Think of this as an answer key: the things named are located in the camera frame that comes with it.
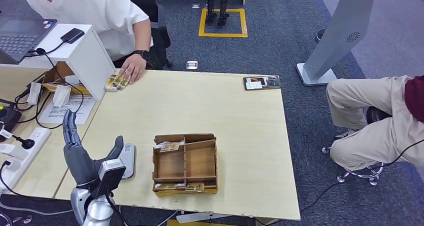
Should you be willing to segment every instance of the knee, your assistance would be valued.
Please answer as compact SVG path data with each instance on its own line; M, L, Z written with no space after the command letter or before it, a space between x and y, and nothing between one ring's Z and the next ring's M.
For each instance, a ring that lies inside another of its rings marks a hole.
M345 79L336 79L327 84L327 96L335 95L346 87Z
M330 157L336 164L354 171L359 166L359 163L355 163L355 152L351 150L351 147L342 145L342 141L339 139L333 143L330 150Z

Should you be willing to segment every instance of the robotic hand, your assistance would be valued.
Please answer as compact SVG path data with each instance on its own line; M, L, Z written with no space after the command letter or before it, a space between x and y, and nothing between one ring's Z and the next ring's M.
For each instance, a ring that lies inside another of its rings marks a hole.
M124 138L116 138L107 157L93 160L78 136L76 117L74 112L68 110L63 118L63 137L66 143L63 153L76 181L76 187L70 196L72 209L80 225L108 226L115 207L109 194L118 187L126 169L118 158L124 147Z

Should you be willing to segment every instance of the yellow tape square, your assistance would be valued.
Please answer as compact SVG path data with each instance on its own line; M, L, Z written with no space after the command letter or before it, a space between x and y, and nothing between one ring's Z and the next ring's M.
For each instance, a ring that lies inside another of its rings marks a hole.
M228 8L226 10L228 13L239 13L240 14L240 24L241 24L241 33L214 33L214 32L205 32L205 20L206 15L208 14L208 9L203 8L201 10L200 24L199 24L199 37L224 37L224 38L247 38L248 37L248 27L246 25L246 15L244 8Z

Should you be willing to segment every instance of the laptop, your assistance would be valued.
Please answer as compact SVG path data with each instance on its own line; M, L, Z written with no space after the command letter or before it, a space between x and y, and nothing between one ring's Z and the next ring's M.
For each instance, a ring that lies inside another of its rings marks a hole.
M0 64L18 65L57 23L56 19L0 17Z

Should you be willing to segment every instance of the paper sheet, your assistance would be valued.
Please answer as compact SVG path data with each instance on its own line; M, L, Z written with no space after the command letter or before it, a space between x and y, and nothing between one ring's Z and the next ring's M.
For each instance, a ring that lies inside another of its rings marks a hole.
M69 102L64 104L62 107L55 107L53 104L53 99L51 99L38 121L45 124L61 124L64 120L65 113L68 110L75 112L81 104L83 97L81 95L71 94L69 97ZM81 108L76 113L75 124L85 125L87 119L89 118L90 112L92 111L96 100L91 95L84 95L84 102L82 103Z

